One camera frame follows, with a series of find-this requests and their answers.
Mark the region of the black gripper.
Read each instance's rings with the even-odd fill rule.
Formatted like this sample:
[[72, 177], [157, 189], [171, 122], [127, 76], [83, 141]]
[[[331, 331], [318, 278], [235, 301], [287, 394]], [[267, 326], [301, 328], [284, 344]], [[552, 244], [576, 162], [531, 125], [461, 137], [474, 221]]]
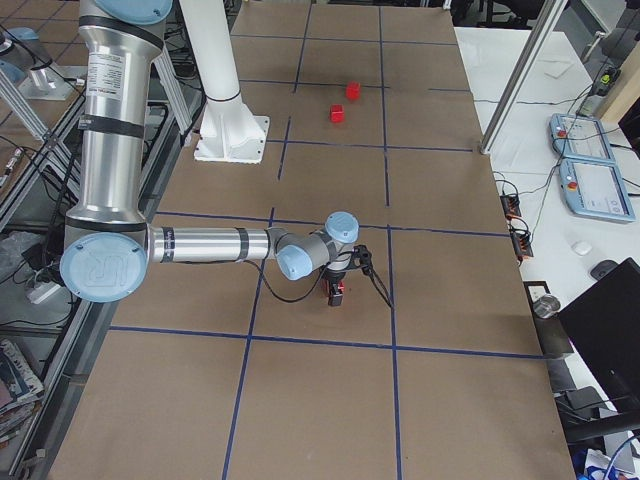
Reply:
[[339, 285], [343, 281], [345, 276], [345, 271], [336, 271], [331, 269], [327, 269], [324, 271], [324, 280], [321, 281], [321, 285], [323, 294], [328, 299], [328, 305], [330, 307], [339, 307], [342, 305], [343, 294], [340, 292], [333, 293], [331, 285]]

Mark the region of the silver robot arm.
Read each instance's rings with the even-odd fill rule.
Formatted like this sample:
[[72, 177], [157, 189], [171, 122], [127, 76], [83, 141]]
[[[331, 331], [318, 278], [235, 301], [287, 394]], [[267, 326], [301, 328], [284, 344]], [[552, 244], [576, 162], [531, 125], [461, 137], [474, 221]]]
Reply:
[[[244, 103], [224, 6], [180, 5], [204, 90], [199, 161], [257, 164], [270, 121]], [[214, 264], [273, 259], [296, 281], [326, 279], [336, 292], [357, 252], [359, 224], [332, 213], [306, 236], [281, 228], [156, 228], [139, 208], [151, 65], [164, 48], [169, 1], [84, 1], [88, 50], [80, 191], [66, 214], [60, 274], [76, 296], [110, 303], [133, 293], [150, 263]]]

